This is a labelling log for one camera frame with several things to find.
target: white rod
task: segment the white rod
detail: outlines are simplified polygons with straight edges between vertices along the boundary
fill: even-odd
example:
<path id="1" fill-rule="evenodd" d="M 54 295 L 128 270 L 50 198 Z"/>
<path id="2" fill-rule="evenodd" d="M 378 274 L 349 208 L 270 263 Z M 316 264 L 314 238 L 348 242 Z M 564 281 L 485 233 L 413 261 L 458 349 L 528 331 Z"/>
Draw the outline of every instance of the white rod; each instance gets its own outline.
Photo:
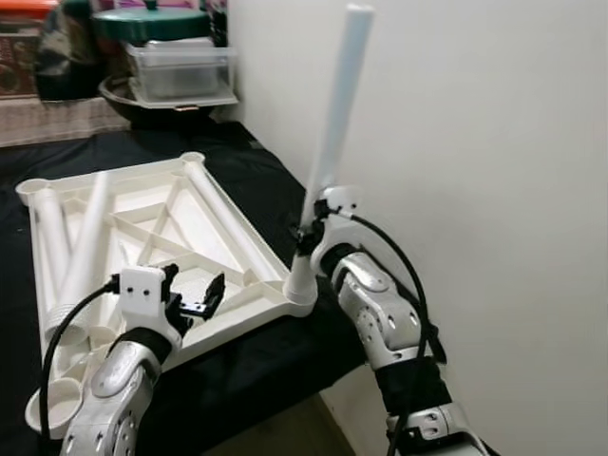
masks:
<path id="1" fill-rule="evenodd" d="M 108 194 L 108 174 L 97 174 L 95 184 L 86 208 L 83 224 L 78 233 L 76 247 L 67 268 L 64 283 L 59 293 L 57 306 L 48 315 L 45 331 L 50 340 L 57 327 L 69 311 L 83 298 L 92 292 L 95 264 L 97 262 L 98 246 L 104 228 L 104 213 Z M 67 327 L 62 337 L 63 345 L 79 344 L 88 336 L 88 312 L 83 310 Z"/>
<path id="2" fill-rule="evenodd" d="M 36 192 L 34 204 L 45 239 L 48 265 L 53 277 L 53 296 L 56 299 L 69 264 L 69 242 L 64 215 L 57 192 L 52 188 Z"/>
<path id="3" fill-rule="evenodd" d="M 268 262 L 257 245 L 247 234 L 241 223 L 223 201 L 215 185 L 211 182 L 202 164 L 188 161 L 183 167 L 184 174 L 199 191 L 204 200 L 211 206 L 219 221 L 232 237 L 238 247 L 248 258 L 251 269 L 260 281 L 281 280 L 280 274 Z"/>
<path id="4" fill-rule="evenodd" d="M 321 190 L 335 183 L 373 15 L 372 7 L 353 4 L 347 6 L 346 25 L 333 74 L 325 133 L 306 187 L 302 226 L 313 222 L 314 202 Z"/>
<path id="5" fill-rule="evenodd" d="M 82 361 L 89 351 L 90 346 L 86 339 L 76 345 L 64 345 L 59 347 L 53 360 L 53 378 L 63 377 L 64 373 L 79 361 Z"/>
<path id="6" fill-rule="evenodd" d="M 314 202 L 321 191 L 335 184 L 373 15 L 372 7 L 347 6 L 346 25 L 333 74 L 325 133 L 306 188 L 300 221 L 303 229 L 308 228 L 314 220 Z M 309 258 L 295 255 L 283 293 L 296 304 L 307 305 L 316 301 L 316 283 Z"/>
<path id="7" fill-rule="evenodd" d="M 88 336 L 92 350 L 114 341 L 120 334 L 123 325 L 118 297 L 110 294 L 101 297 L 97 304 L 91 307 L 88 323 Z"/>

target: clear plastic box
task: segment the clear plastic box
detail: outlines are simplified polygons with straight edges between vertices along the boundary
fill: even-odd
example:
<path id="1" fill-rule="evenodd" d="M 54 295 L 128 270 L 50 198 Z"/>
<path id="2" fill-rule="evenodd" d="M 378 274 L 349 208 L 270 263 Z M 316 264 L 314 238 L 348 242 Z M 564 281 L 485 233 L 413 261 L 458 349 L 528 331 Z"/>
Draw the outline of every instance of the clear plastic box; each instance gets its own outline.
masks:
<path id="1" fill-rule="evenodd" d="M 125 46 L 139 95 L 148 102 L 178 104 L 232 92 L 235 50 L 183 41 Z"/>

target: table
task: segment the table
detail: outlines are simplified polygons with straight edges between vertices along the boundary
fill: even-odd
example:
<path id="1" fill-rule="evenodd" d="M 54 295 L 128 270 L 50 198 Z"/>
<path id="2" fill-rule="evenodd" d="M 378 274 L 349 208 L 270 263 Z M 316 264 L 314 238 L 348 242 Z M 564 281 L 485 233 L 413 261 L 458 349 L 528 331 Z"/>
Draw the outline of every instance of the table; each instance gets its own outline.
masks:
<path id="1" fill-rule="evenodd" d="M 121 131 L 0 149 L 0 454 L 33 456 L 38 439 L 23 417 L 41 368 L 28 211 L 14 193 L 26 179 L 57 179 L 166 160 L 189 150 L 286 264 L 304 189 L 237 123 L 197 134 Z M 200 455 L 205 449 L 322 390 L 361 365 L 354 327 L 326 281 L 306 318 L 283 317 L 164 374 L 140 429 L 139 455 Z"/>

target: white pipe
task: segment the white pipe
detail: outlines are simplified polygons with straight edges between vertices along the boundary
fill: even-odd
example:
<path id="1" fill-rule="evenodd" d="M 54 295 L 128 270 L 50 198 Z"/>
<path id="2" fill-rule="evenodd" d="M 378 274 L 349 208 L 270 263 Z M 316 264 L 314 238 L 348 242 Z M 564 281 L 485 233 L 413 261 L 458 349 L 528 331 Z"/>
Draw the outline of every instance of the white pipe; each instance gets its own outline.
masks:
<path id="1" fill-rule="evenodd" d="M 52 440 L 66 436 L 69 423 L 83 403 L 83 386 L 73 378 L 58 378 L 48 384 L 48 427 Z M 40 433 L 40 390 L 29 398 L 26 405 L 26 422 Z"/>
<path id="2" fill-rule="evenodd" d="M 183 172 L 197 188 L 200 195 L 211 206 L 228 234 L 249 259 L 251 269 L 257 278 L 262 282 L 281 280 L 280 274 L 268 262 L 266 256 L 261 253 L 235 215 L 222 200 L 216 187 L 203 170 L 202 165 L 199 162 L 187 161 L 183 167 Z"/>
<path id="3" fill-rule="evenodd" d="M 335 184 L 373 15 L 372 7 L 347 6 L 346 26 L 333 74 L 323 142 L 314 159 L 313 171 L 306 188 L 300 221 L 304 230 L 310 227 L 314 220 L 314 202 L 321 191 Z M 283 293 L 296 304 L 310 305 L 316 301 L 317 289 L 309 258 L 296 254 Z"/>
<path id="4" fill-rule="evenodd" d="M 109 344 L 121 333 L 123 317 L 118 306 L 118 297 L 105 295 L 94 308 L 97 311 L 89 316 L 88 335 L 92 350 Z"/>
<path id="5" fill-rule="evenodd" d="M 69 368 L 85 358 L 86 354 L 89 352 L 90 345 L 86 339 L 80 344 L 59 347 L 53 360 L 51 378 L 63 377 Z"/>
<path id="6" fill-rule="evenodd" d="M 64 283 L 59 293 L 57 306 L 48 315 L 45 337 L 50 340 L 57 327 L 61 324 L 76 304 L 92 292 L 95 275 L 96 255 L 104 228 L 104 212 L 108 194 L 108 174 L 97 174 L 93 191 L 86 208 L 83 224 L 78 233 L 76 248 L 67 268 Z M 67 327 L 62 337 L 62 345 L 81 343 L 88 336 L 88 312 L 84 309 Z"/>
<path id="7" fill-rule="evenodd" d="M 53 296 L 56 299 L 69 264 L 69 242 L 64 215 L 57 192 L 52 188 L 36 192 L 34 205 L 45 238 L 48 264 L 53 277 Z"/>

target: cable connector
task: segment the cable connector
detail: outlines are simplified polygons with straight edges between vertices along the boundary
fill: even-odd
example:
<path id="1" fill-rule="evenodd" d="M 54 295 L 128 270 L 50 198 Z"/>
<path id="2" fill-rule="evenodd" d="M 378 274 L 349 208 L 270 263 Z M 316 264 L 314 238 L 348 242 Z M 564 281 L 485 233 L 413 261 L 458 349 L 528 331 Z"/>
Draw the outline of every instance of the cable connector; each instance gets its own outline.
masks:
<path id="1" fill-rule="evenodd" d="M 326 199 L 318 199 L 314 202 L 314 216 L 317 220 L 324 220 L 330 214 L 337 214 L 338 212 L 329 206 Z"/>
<path id="2" fill-rule="evenodd" d="M 113 293 L 114 295 L 118 295 L 121 292 L 121 275 L 111 275 L 110 279 L 104 285 L 104 289 L 106 293 Z"/>

